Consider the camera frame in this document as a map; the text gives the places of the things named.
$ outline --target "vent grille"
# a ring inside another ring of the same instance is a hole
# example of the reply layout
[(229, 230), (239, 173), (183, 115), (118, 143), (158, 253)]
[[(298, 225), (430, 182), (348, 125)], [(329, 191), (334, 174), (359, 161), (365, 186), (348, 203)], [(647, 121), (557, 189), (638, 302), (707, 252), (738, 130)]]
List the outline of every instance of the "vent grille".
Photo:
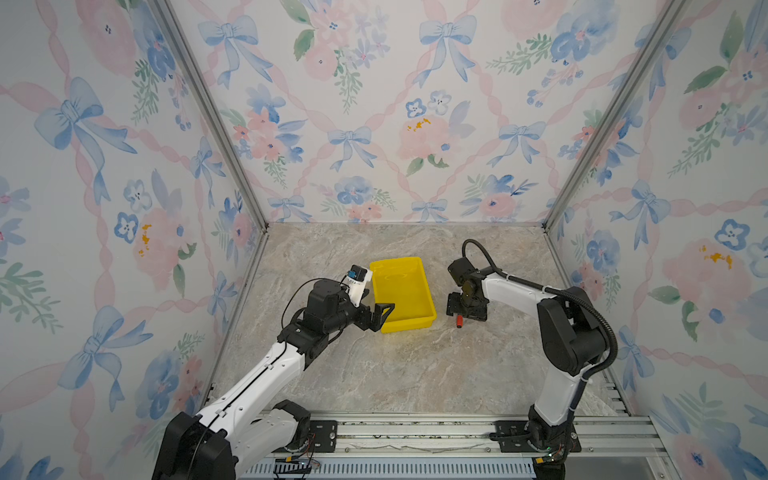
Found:
[[(319, 458), (307, 478), (535, 478), (530, 458)], [(301, 478), (300, 465), (265, 458), (241, 478)]]

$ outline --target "floral wallpaper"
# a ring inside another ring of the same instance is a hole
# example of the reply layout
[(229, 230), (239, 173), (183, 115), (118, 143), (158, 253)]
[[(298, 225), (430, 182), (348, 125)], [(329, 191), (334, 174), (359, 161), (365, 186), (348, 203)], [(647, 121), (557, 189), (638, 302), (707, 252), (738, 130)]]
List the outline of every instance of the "floral wallpaper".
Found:
[(693, 0), (553, 230), (687, 480), (768, 478), (767, 16)]
[(0, 478), (148, 478), (258, 241), (141, 0), (0, 15)]
[(269, 221), (522, 223), (665, 1), (171, 4)]

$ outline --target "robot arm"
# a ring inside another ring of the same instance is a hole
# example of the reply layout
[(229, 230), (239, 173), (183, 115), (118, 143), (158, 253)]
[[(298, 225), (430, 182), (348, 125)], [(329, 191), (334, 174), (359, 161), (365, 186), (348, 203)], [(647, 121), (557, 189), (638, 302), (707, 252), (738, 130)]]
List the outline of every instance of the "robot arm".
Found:
[(343, 281), (315, 282), (307, 306), (291, 322), (264, 358), (234, 387), (191, 417), (181, 412), (166, 428), (153, 480), (239, 478), (270, 452), (307, 448), (310, 413), (285, 400), (263, 419), (257, 416), (291, 380), (301, 375), (350, 324), (378, 332), (392, 303), (377, 303), (373, 312), (360, 305), (368, 294), (369, 270), (353, 266)]
[[(475, 268), (465, 255), (467, 243), (478, 245), (491, 266)], [(574, 411), (586, 382), (615, 359), (616, 339), (610, 326), (582, 289), (557, 290), (508, 275), (475, 240), (465, 242), (462, 258), (448, 271), (462, 290), (449, 295), (448, 315), (486, 321), (488, 303), (498, 301), (538, 319), (551, 365), (541, 395), (528, 413), (526, 439), (542, 452), (557, 450), (567, 455)], [(612, 354), (602, 360), (606, 351)]]

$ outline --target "yellow bin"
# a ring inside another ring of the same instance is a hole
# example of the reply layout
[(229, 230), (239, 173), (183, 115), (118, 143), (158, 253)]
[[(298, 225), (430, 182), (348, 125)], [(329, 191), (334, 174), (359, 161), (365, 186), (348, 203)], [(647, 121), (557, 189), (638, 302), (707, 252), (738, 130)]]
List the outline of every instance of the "yellow bin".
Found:
[(382, 333), (424, 329), (437, 318), (424, 264), (419, 257), (394, 258), (371, 263), (376, 303), (394, 303)]

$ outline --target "gray marble surface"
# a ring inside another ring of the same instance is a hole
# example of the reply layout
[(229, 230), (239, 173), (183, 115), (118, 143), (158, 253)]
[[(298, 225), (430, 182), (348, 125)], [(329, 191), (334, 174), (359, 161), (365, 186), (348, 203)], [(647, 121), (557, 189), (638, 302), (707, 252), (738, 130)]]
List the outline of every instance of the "gray marble surface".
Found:
[[(215, 394), (226, 392), (262, 358), (280, 331), (286, 302), (304, 281), (341, 278), (354, 263), (421, 257), (438, 312), (430, 328), (384, 334), (350, 327), (275, 402), (288, 398), (315, 411), (527, 414), (548, 367), (538, 322), (499, 303), (489, 305), (488, 322), (466, 320), (462, 329), (445, 315), (446, 298), (455, 289), (447, 267), (469, 237), (483, 243), (505, 271), (562, 286), (536, 227), (273, 224), (214, 377)], [(468, 255), (479, 268), (486, 265), (474, 247)], [(286, 321), (306, 304), (310, 285), (296, 296)], [(371, 296), (364, 303), (372, 303)], [(596, 377), (577, 414), (615, 415), (600, 388), (602, 377)]]

